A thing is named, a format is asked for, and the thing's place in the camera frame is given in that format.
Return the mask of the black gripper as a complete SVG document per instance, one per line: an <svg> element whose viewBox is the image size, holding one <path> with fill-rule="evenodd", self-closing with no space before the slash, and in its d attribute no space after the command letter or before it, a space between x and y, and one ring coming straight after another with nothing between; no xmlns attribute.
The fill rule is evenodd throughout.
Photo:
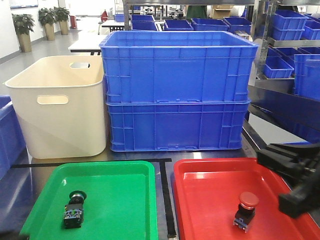
<svg viewBox="0 0 320 240"><path fill-rule="evenodd" d="M271 143L257 152L257 162L291 186L278 195L282 213L297 218L320 207L319 143Z"/></svg>

